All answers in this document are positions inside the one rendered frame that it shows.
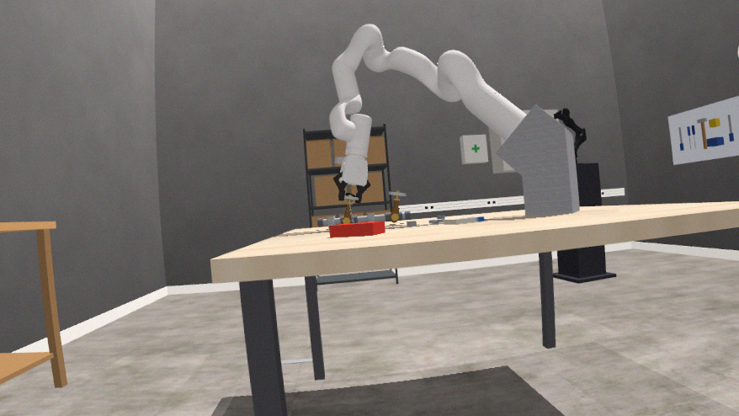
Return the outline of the red flat block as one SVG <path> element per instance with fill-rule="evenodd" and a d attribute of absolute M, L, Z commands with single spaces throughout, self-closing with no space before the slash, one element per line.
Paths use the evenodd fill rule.
<path fill-rule="evenodd" d="M 385 233 L 384 221 L 349 223 L 329 226 L 330 237 L 372 236 Z"/>

